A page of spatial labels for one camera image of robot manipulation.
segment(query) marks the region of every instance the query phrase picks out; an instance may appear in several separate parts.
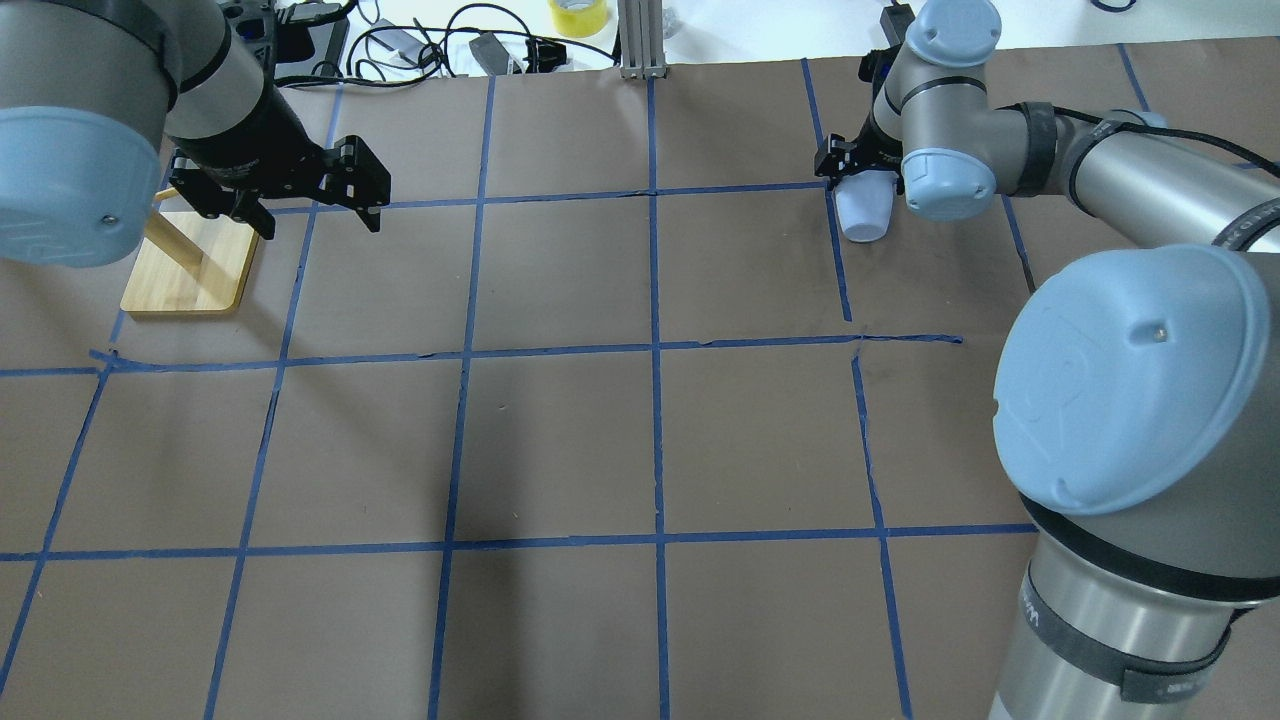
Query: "black connector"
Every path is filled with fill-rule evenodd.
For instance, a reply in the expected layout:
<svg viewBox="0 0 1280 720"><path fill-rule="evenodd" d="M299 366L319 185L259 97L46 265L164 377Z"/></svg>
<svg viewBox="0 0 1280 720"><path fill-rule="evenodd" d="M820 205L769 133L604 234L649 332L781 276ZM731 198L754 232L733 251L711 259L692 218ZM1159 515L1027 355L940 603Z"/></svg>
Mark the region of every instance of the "black connector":
<svg viewBox="0 0 1280 720"><path fill-rule="evenodd" d="M906 28L914 20L915 12L906 4L893 4L881 12L881 29L884 31L890 47L906 42Z"/></svg>
<svg viewBox="0 0 1280 720"><path fill-rule="evenodd" d="M525 41L529 55L529 72L549 73L561 65L568 64L568 46L549 37L530 37Z"/></svg>

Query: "grid square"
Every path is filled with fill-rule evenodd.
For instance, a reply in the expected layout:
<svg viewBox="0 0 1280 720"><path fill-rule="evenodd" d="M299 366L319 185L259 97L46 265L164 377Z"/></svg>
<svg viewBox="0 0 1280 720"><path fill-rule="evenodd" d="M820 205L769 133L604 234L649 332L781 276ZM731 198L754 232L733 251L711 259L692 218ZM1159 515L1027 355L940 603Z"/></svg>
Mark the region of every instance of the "grid square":
<svg viewBox="0 0 1280 720"><path fill-rule="evenodd" d="M659 187L815 179L799 61L680 65L654 105Z"/></svg>
<svg viewBox="0 0 1280 720"><path fill-rule="evenodd" d="M874 524L847 345L662 355L668 532Z"/></svg>
<svg viewBox="0 0 1280 720"><path fill-rule="evenodd" d="M1124 60L1111 45L1000 50L986 69L992 108L1051 101L1085 113L1140 109Z"/></svg>
<svg viewBox="0 0 1280 720"><path fill-rule="evenodd" d="M0 552L45 542L96 388L93 375L0 378Z"/></svg>
<svg viewBox="0 0 1280 720"><path fill-rule="evenodd" d="M1280 158L1280 127L1258 118L1280 104L1280 42L1275 37L1126 45L1147 102L1169 127L1208 132L1265 158ZM1203 72L1212 68L1212 72ZM1230 163L1235 155L1192 147Z"/></svg>
<svg viewBox="0 0 1280 720"><path fill-rule="evenodd" d="M867 437L887 525L1027 521L991 430L1002 341L863 347Z"/></svg>
<svg viewBox="0 0 1280 720"><path fill-rule="evenodd" d="M648 343L644 199L485 209L475 347Z"/></svg>
<svg viewBox="0 0 1280 720"><path fill-rule="evenodd" d="M0 368L83 368L102 348L133 255L101 268L0 260Z"/></svg>
<svg viewBox="0 0 1280 720"><path fill-rule="evenodd" d="M998 201L977 218L933 223L899 197L887 236L840 246L861 333L1005 334L1029 297Z"/></svg>
<svg viewBox="0 0 1280 720"><path fill-rule="evenodd" d="M1010 199L1037 287L1073 261L1137 245L1064 197Z"/></svg>
<svg viewBox="0 0 1280 720"><path fill-rule="evenodd" d="M657 717L653 552L456 555L440 717Z"/></svg>
<svg viewBox="0 0 1280 720"><path fill-rule="evenodd" d="M298 274L306 215L276 218L275 238L259 241L239 307L227 315L124 315L115 347L142 363L251 363L280 356Z"/></svg>
<svg viewBox="0 0 1280 720"><path fill-rule="evenodd" d="M488 88L488 78L435 78L398 92L346 92L334 137L365 138L392 173L393 202L475 197Z"/></svg>
<svg viewBox="0 0 1280 720"><path fill-rule="evenodd" d="M649 354L471 365L457 537L652 533Z"/></svg>
<svg viewBox="0 0 1280 720"><path fill-rule="evenodd" d="M273 370L109 378L54 548L237 546L273 378Z"/></svg>
<svg viewBox="0 0 1280 720"><path fill-rule="evenodd" d="M18 621L33 569L35 562L0 562L0 638L8 638Z"/></svg>
<svg viewBox="0 0 1280 720"><path fill-rule="evenodd" d="M489 197L649 186L645 83L614 69L497 79Z"/></svg>
<svg viewBox="0 0 1280 720"><path fill-rule="evenodd" d="M849 332L822 190L663 197L658 233L663 341Z"/></svg>
<svg viewBox="0 0 1280 720"><path fill-rule="evenodd" d="M234 566L230 559L50 562L0 716L200 717Z"/></svg>
<svg viewBox="0 0 1280 720"><path fill-rule="evenodd" d="M444 539L456 361L291 368L255 544Z"/></svg>
<svg viewBox="0 0 1280 720"><path fill-rule="evenodd" d="M248 559L214 716L426 717L439 573L434 552Z"/></svg>
<svg viewBox="0 0 1280 720"><path fill-rule="evenodd" d="M1034 544L1034 534L890 541L916 720L987 716Z"/></svg>
<svg viewBox="0 0 1280 720"><path fill-rule="evenodd" d="M872 109L872 86L858 79L860 58L815 58L809 60L809 77L818 101L822 132L846 138L858 132Z"/></svg>
<svg viewBox="0 0 1280 720"><path fill-rule="evenodd" d="M671 716L901 717L874 539L667 546Z"/></svg>
<svg viewBox="0 0 1280 720"><path fill-rule="evenodd" d="M351 213L324 213L289 355L462 350L474 242L472 208L385 210L376 234Z"/></svg>

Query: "light blue joint cover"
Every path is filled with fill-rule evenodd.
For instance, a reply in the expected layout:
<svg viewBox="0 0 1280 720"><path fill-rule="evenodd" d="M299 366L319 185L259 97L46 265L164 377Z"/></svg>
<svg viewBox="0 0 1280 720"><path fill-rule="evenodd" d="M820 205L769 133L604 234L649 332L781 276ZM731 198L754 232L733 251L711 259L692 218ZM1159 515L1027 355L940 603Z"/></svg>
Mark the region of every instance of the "light blue joint cover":
<svg viewBox="0 0 1280 720"><path fill-rule="evenodd" d="M996 174L973 155L947 147L922 147L902 158L902 186L913 213L945 223L972 218L989 208Z"/></svg>
<svg viewBox="0 0 1280 720"><path fill-rule="evenodd" d="M991 0L929 0L906 28L906 45L934 65L972 68L991 59L1000 32Z"/></svg>
<svg viewBox="0 0 1280 720"><path fill-rule="evenodd" d="M142 242L160 163L137 131L70 108L8 108L0 147L0 258L88 268Z"/></svg>
<svg viewBox="0 0 1280 720"><path fill-rule="evenodd" d="M1089 255L1014 323L996 373L996 448L1010 479L1068 515L1169 489L1253 395L1267 291L1240 254L1179 245Z"/></svg>

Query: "wooden stand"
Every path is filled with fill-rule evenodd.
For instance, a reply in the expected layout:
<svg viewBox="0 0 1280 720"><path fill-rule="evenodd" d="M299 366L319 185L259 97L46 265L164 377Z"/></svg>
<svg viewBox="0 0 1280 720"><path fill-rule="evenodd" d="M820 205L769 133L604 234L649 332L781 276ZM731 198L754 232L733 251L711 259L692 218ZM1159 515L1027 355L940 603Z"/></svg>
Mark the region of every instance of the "wooden stand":
<svg viewBox="0 0 1280 720"><path fill-rule="evenodd" d="M156 196L177 195L166 190ZM131 315L218 315L244 292L257 233L229 218L152 211L120 309Z"/></svg>

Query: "blue tape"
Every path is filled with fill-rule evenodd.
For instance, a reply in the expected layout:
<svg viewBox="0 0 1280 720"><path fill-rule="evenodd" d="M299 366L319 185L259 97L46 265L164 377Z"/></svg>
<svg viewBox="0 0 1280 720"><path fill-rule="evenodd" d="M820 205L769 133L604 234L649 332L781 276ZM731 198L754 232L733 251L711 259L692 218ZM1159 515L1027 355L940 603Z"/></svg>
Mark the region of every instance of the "blue tape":
<svg viewBox="0 0 1280 720"><path fill-rule="evenodd" d="M872 462L872 446L868 441L867 429L867 395L863 388L861 361L854 357L850 364L854 373L854 395L858 400L858 425L861 430L863 459L867 464L867 489L872 500L872 516L876 520L876 529L879 533L881 550L881 580L884 584L884 609L888 614L888 634L893 647L893 671L897 675L897 698L902 707L902 715L910 720L911 689L906 676L906 657L902 651L902 629L897 616L897 592L893 589L893 565L888 555L888 537L884 529L884 507L881 503L879 491L876 488L876 468Z"/></svg>
<svg viewBox="0 0 1280 720"><path fill-rule="evenodd" d="M84 450L84 439L93 425L93 416L97 414L99 404L102 401L102 392L106 389L106 380L110 377L111 364L108 363L106 368L97 377L97 388L93 389L93 398L84 413L81 432L76 436L76 445L72 447L72 455L67 461L67 471L63 473L63 482L58 487L58 500L54 502L54 511L49 518L49 524L45 527L45 539L40 546L40 553L36 556L36 566L31 571L31 582L27 583L27 594L22 598L22 609L18 611L18 620L14 623L13 634L9 637L9 647L5 650L4 664L0 665L0 696L4 694L5 684L9 682L13 659L18 653L18 644L22 642L22 633L27 626L27 618L31 615L31 603L36 597L36 587L40 585L40 577L45 571L45 565L49 562L49 553L54 547L58 521L63 516L63 507L67 506L67 496L70 493L72 480L76 478L76 468L79 465L81 452Z"/></svg>
<svg viewBox="0 0 1280 720"><path fill-rule="evenodd" d="M645 82L649 145L649 342L653 354L653 528L654 578L658 610L658 715L671 720L671 650L667 642L667 500L663 491L662 450L662 315L658 264L658 110L654 78Z"/></svg>
<svg viewBox="0 0 1280 720"><path fill-rule="evenodd" d="M157 363L140 363L137 360L129 360L127 357L120 357L114 350L111 352L101 352L99 350L90 350L90 357L95 360L101 360L104 363L113 364L113 373L122 374L136 374L136 373L230 373L237 370L269 370L279 366L278 360L256 360L250 363L173 363L173 364L157 364Z"/></svg>
<svg viewBox="0 0 1280 720"><path fill-rule="evenodd" d="M1138 82L1138 73L1133 72L1133 61L1129 60L1129 51L1125 50L1124 42L1117 42L1116 50L1120 51L1120 60L1124 63L1124 72L1129 76L1129 85L1133 86L1133 94L1138 96L1138 105L1143 113L1149 113L1151 105L1147 105L1147 94L1142 91L1142 83Z"/></svg>
<svg viewBox="0 0 1280 720"><path fill-rule="evenodd" d="M1014 236L1014 249L1018 250L1018 259L1023 263L1023 278L1027 279L1027 291L1036 292L1036 274L1032 273L1032 261L1027 256L1027 245L1023 242L1023 231L1018 227L1018 215L1014 214L1014 204L1007 195L1001 195L1000 201L1005 205L1005 218L1009 220L1009 232Z"/></svg>
<svg viewBox="0 0 1280 720"><path fill-rule="evenodd" d="M1021 536L1034 533L1030 523L1004 523L993 525L920 525L909 528L886 528L891 538L925 538L954 536Z"/></svg>
<svg viewBox="0 0 1280 720"><path fill-rule="evenodd" d="M475 236L471 242L471 286L467 291L467 325L462 346L462 379L458 387L458 413L453 430L453 462L449 469L449 500L444 519L444 555L440 559L440 585L435 605L435 638L431 646L431 679L426 715L436 720L440 712L440 678L444 669L444 634L449 612L449 582L453 573L453 541L458 523L458 489L462 483L463 433L467 421L467 395L471 379L471 350L476 332L476 296L480 286L480 243L484 237L485 192L489 183L489 147L493 140L493 97L495 78L489 77L484 108L484 140L480 146L480 181L476 188Z"/></svg>
<svg viewBox="0 0 1280 720"><path fill-rule="evenodd" d="M667 188L654 188L650 192L658 196L667 195L719 195L730 192L774 192L783 190L813 190L817 187L827 187L827 183L820 181L803 181L803 182L773 182L773 183L758 183L758 184L717 184L707 187L667 187Z"/></svg>
<svg viewBox="0 0 1280 720"><path fill-rule="evenodd" d="M358 365L362 363L421 363L424 360L461 360L461 352L397 352L390 355L342 355L333 357L291 357L284 361L288 368L307 368L314 365Z"/></svg>
<svg viewBox="0 0 1280 720"><path fill-rule="evenodd" d="M165 547L155 550L64 550L50 552L51 562L81 560L173 560L183 557L236 557L236 547Z"/></svg>
<svg viewBox="0 0 1280 720"><path fill-rule="evenodd" d="M115 310L115 324L111 325L111 334L106 342L115 345L120 340L120 331L124 329L124 310Z"/></svg>
<svg viewBox="0 0 1280 720"><path fill-rule="evenodd" d="M0 378L47 378L54 375L96 375L97 368L17 368L0 370Z"/></svg>
<svg viewBox="0 0 1280 720"><path fill-rule="evenodd" d="M567 347L532 347L527 350L476 350L472 357L541 357L545 355L599 355L611 352L646 352L652 345L576 345Z"/></svg>
<svg viewBox="0 0 1280 720"><path fill-rule="evenodd" d="M394 555L403 552L439 552L443 550L443 542L375 542L250 547L244 550L244 555L247 557L298 557L314 555Z"/></svg>
<svg viewBox="0 0 1280 720"><path fill-rule="evenodd" d="M338 118L342 111L342 87L337 90L333 100L333 111L329 117L329 131L325 140L326 146L333 145L334 135L338 129ZM302 295L302 281L306 277L307 260L311 256L311 240L315 236L316 213L319 204L312 201L307 229L302 238L302 252L298 256L298 269L293 278L293 292L289 296L289 313L284 320L284 332L280 338L280 352L276 356L275 382L271 387L271 400L266 407L266 419L262 421L262 438L259 442L257 459L253 462L253 479L250 483L248 501L244 503L244 521L241 525L239 547L236 553L236 569L232 571L232 584L227 592L227 610L223 612L223 626L218 635L218 651L214 653L214 669L209 679L209 694L205 698L205 720L214 720L214 711L218 706L218 692L221 687L223 667L227 662L227 646L230 642L232 625L236 621L236 607L239 601L241 582L244 578L244 559L248 550L248 541L253 532L253 516L257 512L257 498L262 487L262 473L266 469L266 455L271 446L271 430L275 428L275 413L280 402L280 391L284 387L285 360L289 357L289 343L293 342L293 323L298 314L298 299Z"/></svg>
<svg viewBox="0 0 1280 720"><path fill-rule="evenodd" d="M809 96L809 114L813 118L813 137L817 147L822 147L822 114L818 111L818 94L813 88L813 72L809 69L809 59L800 59L800 69L804 73L804 90ZM849 306L849 284L845 281L845 256L840 251L840 223L836 220L836 201L826 183L822 184L823 200L827 204L827 232L831 234L831 252L836 261L836 286L840 290L840 311L846 323L854 322L852 310Z"/></svg>
<svg viewBox="0 0 1280 720"><path fill-rule="evenodd" d="M564 192L561 195L509 195L504 197L489 197L485 202L490 205L512 205L516 202L563 202L567 200L617 200L620 197L644 197L648 192L622 190L607 192Z"/></svg>

